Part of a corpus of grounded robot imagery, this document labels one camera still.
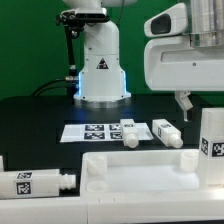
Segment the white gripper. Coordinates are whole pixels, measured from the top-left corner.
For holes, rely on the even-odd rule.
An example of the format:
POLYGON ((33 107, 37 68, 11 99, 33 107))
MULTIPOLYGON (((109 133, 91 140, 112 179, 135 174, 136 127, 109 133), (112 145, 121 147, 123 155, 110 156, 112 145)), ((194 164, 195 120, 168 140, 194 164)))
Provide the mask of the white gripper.
POLYGON ((193 48, 186 36, 156 38, 145 46, 144 73, 151 90, 176 91, 188 122, 190 91, 224 91, 224 47, 193 48))

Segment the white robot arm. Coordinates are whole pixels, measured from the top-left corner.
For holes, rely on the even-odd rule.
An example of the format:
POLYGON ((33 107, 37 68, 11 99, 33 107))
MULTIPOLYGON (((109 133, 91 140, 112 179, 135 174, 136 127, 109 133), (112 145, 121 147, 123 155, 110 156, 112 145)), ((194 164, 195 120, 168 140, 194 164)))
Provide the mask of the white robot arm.
MULTIPOLYGON (((84 67, 78 71, 74 100, 90 107, 115 107, 130 99, 119 63, 119 29, 109 7, 137 0, 63 0, 61 12, 67 45, 84 35, 84 67)), ((192 91, 224 91, 224 0, 181 0, 144 24, 150 38, 144 50, 144 76, 156 91, 173 91, 183 111, 192 108, 192 91)))

